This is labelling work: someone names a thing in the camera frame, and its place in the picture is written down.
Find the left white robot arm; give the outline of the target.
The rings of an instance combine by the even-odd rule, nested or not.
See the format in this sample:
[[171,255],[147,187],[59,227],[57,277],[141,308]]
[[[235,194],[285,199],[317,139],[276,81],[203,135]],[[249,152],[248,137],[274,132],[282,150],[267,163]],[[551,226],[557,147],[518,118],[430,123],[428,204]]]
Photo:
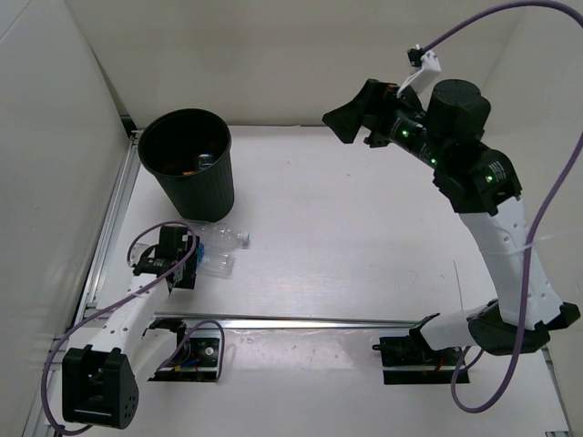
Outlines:
[[66,422],[123,430],[138,408],[139,384],[163,360],[186,361],[189,339],[152,327],[156,310],[176,287],[192,289],[204,249],[193,230],[165,222],[156,244],[133,241],[127,262],[132,276],[124,298],[106,311],[101,330],[62,360],[62,407]]

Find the blue label clear bottle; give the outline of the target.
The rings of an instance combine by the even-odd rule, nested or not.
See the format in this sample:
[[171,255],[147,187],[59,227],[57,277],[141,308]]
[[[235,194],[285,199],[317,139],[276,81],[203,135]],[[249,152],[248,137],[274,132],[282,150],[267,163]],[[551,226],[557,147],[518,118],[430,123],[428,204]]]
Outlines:
[[222,249],[200,245],[197,258],[197,273],[215,278],[228,278],[233,270],[235,258]]

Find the white label clear bottle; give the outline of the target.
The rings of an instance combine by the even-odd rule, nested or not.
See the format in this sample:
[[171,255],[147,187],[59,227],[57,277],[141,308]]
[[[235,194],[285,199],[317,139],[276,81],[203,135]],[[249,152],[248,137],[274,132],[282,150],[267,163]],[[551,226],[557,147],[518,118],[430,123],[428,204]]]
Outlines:
[[203,171],[210,168],[219,158],[212,153],[200,153],[195,157],[196,169]]

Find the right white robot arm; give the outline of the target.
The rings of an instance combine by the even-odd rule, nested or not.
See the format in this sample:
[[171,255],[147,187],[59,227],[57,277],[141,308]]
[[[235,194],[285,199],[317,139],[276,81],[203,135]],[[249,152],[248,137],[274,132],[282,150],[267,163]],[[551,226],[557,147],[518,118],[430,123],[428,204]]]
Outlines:
[[482,141],[490,103],[471,82],[438,82],[424,107],[411,86],[369,79],[347,104],[322,121],[344,144],[361,128],[365,144],[395,144],[433,170],[433,183],[470,231],[494,284],[496,298],[474,310],[423,319],[410,330],[412,358],[428,364],[442,350],[478,346],[512,354],[546,345],[553,330],[564,330],[580,316],[578,306],[553,290],[536,254],[530,256],[528,285],[522,285],[528,227],[522,187],[510,159]]

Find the clear unlabelled plastic bottle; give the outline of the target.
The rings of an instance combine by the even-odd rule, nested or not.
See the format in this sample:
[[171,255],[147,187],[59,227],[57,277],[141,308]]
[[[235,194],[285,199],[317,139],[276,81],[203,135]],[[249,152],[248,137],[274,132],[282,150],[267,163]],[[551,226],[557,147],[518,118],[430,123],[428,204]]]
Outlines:
[[205,246],[223,250],[247,248],[251,243],[251,234],[221,222],[189,220],[195,234]]

